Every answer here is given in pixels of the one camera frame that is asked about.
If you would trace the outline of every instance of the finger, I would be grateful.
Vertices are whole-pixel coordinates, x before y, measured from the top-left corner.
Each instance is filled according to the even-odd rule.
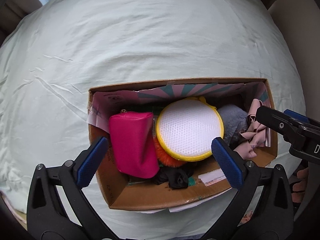
[[[309,167],[305,168],[304,170],[298,171],[297,178],[306,179],[308,175],[309,175]]]
[[[296,183],[293,185],[292,190],[293,191],[305,191],[307,188],[307,181],[302,180],[299,183]]]
[[[305,194],[304,192],[301,192],[301,193],[292,193],[292,194],[291,194],[292,202],[301,203],[302,200],[303,200],[304,194]]]

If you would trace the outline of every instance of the yellow trim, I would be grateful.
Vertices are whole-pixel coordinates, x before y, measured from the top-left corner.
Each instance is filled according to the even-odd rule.
[[[222,119],[221,119],[221,116],[219,115],[218,111],[217,111],[217,108],[215,108],[214,106],[210,106],[206,101],[205,101],[205,98],[204,97],[189,97],[189,98],[185,98],[185,99],[191,99],[191,100],[199,100],[201,101],[202,103],[206,104],[207,106],[209,106],[210,108],[212,108],[216,115],[218,116],[219,118],[219,121],[220,121],[220,127],[221,127],[221,138],[223,138],[223,133],[224,133],[224,127],[223,127],[223,122],[222,122]],[[164,111],[166,110],[166,108],[168,108],[171,104],[169,104],[168,106],[166,106],[162,111],[161,113],[159,114],[159,117],[157,119],[157,122],[156,122],[156,135],[157,135],[157,139],[161,145],[161,147],[173,158],[177,159],[177,160],[181,160],[181,161],[185,161],[185,162],[197,162],[197,161],[201,161],[201,160],[204,160],[205,158],[208,158],[209,156],[212,155],[212,152],[209,151],[209,152],[206,152],[204,154],[201,154],[199,156],[192,156],[192,157],[187,157],[187,156],[183,156],[183,155],[180,155],[176,152],[173,152],[172,150],[170,150],[166,144],[164,143],[161,135],[160,135],[160,125],[159,125],[159,120],[161,120],[161,117],[164,113]]]

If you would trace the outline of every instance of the blue gripper pad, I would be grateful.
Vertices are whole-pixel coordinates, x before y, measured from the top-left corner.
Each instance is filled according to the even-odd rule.
[[[294,111],[291,111],[289,109],[285,110],[283,113],[288,115],[288,116],[290,116],[290,117],[292,117],[292,118],[294,118],[294,119],[297,119],[300,122],[309,123],[308,117],[306,117],[306,116],[304,116],[302,114],[298,114],[298,113],[296,113]]]
[[[100,137],[75,159],[74,176],[79,188],[88,187],[108,151],[108,140]]]
[[[211,152],[231,187],[239,190],[243,185],[246,173],[243,165],[244,160],[237,152],[232,151],[220,137],[212,141]]]

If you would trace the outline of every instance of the wall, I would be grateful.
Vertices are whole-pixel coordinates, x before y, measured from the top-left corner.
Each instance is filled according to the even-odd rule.
[[[40,8],[39,0],[5,0],[0,6],[0,46],[26,15]]]
[[[277,0],[269,12],[296,63],[307,116],[320,121],[320,9],[314,0]]]

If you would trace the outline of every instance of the black fabric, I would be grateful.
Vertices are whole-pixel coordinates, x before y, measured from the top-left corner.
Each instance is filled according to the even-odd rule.
[[[187,188],[188,178],[193,175],[194,166],[185,164],[179,168],[160,167],[158,173],[151,179],[152,183],[160,185],[169,181],[172,189]]]

